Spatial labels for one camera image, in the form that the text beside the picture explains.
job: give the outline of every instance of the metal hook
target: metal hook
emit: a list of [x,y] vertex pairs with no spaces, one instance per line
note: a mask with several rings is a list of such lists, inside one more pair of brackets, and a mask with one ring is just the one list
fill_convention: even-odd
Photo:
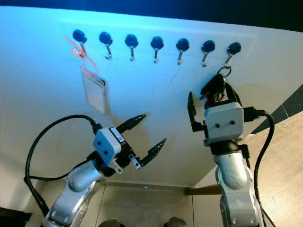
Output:
[[161,37],[159,36],[155,36],[153,37],[152,41],[151,41],[151,46],[152,48],[155,50],[155,56],[153,59],[153,63],[157,63],[158,59],[158,50],[160,50],[162,47],[164,47],[164,43]]
[[100,40],[100,42],[104,45],[104,46],[106,46],[106,49],[107,49],[107,51],[108,51],[108,55],[105,55],[104,57],[106,58],[106,59],[111,59],[112,58],[112,53],[111,53],[111,51],[110,51],[110,48],[109,48],[109,46],[112,44],[112,42],[113,42],[113,39],[112,39],[112,37],[110,36],[110,34],[109,33],[107,33],[107,32],[101,32],[100,33],[100,35],[99,35],[99,40]]
[[179,39],[179,41],[176,44],[176,48],[180,51],[179,57],[178,57],[178,65],[180,65],[182,63],[182,61],[181,61],[182,53],[189,49],[188,40],[185,38]]
[[229,55],[228,59],[225,62],[225,66],[228,66],[228,62],[230,61],[230,59],[236,55],[237,53],[239,53],[241,51],[241,44],[240,43],[232,43],[229,45],[228,49],[227,49],[227,53]]
[[138,39],[133,34],[128,34],[125,39],[125,44],[131,48],[131,61],[134,61],[134,48],[139,44]]
[[84,53],[86,53],[86,50],[84,48],[84,43],[87,41],[87,38],[81,30],[76,29],[72,33],[72,37],[80,44],[82,50]]
[[208,56],[209,53],[214,51],[214,42],[212,40],[208,40],[204,42],[201,47],[201,50],[204,53],[204,58],[202,60],[202,67],[206,67],[207,66],[207,63],[205,62],[206,57]]

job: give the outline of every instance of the white panel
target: white panel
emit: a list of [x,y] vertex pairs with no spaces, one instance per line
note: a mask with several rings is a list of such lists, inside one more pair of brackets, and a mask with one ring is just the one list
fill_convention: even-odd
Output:
[[[124,134],[141,157],[168,138],[150,164],[139,171],[129,166],[111,181],[195,185],[214,163],[209,149],[202,145],[204,134],[191,131],[188,93],[199,93],[227,59],[226,48],[232,42],[240,42],[242,51],[231,60],[234,67],[227,80],[244,106],[272,112],[303,82],[303,34],[297,32],[61,9],[1,7],[0,16],[1,156],[20,166],[14,179],[1,181],[1,196],[23,184],[27,152],[38,133],[58,118],[77,113],[94,117],[106,127],[147,114],[139,126]],[[65,35],[72,39],[74,29],[85,32],[87,53],[107,81],[107,115],[86,101],[79,59],[63,39]],[[107,51],[98,40],[103,30],[114,40],[110,61],[104,58]],[[124,43],[128,33],[139,40],[134,62],[129,61],[130,49]],[[154,64],[150,41],[156,35],[163,38],[165,46]],[[190,48],[178,66],[175,45],[183,37]],[[208,66],[202,68],[201,45],[208,39],[215,41],[216,50],[208,57]],[[246,124],[244,136],[259,123]],[[93,151],[92,142],[90,125],[70,120],[42,138],[33,156],[32,172],[61,175]],[[3,168],[3,161],[1,158],[1,179],[9,171]],[[1,206],[18,206],[6,201],[1,201]]]

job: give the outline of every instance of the wooden floor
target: wooden floor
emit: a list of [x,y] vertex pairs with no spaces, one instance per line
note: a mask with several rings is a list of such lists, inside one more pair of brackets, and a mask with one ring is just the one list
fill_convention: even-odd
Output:
[[[244,140],[252,169],[268,130]],[[263,209],[276,227],[303,226],[303,112],[276,125],[259,167],[258,185]]]

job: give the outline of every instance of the key ring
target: key ring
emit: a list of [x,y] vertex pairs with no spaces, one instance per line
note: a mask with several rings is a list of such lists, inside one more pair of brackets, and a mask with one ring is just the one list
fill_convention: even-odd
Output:
[[220,68],[220,69],[218,70],[217,74],[219,74],[219,73],[221,72],[221,70],[223,70],[223,69],[229,70],[229,72],[227,73],[227,75],[223,75],[223,77],[226,78],[226,77],[229,76],[229,74],[231,74],[231,72],[232,72],[232,67],[231,67],[230,65],[225,65],[225,66],[223,66],[222,68]]

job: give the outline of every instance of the hanging tag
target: hanging tag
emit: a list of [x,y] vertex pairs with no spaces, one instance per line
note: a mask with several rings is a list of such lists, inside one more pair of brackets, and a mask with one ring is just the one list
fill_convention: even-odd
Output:
[[82,73],[83,85],[88,103],[102,113],[106,113],[105,81],[99,77],[90,77]]
[[82,56],[82,50],[78,47],[74,47],[71,52],[73,54],[75,54],[77,57],[81,57]]

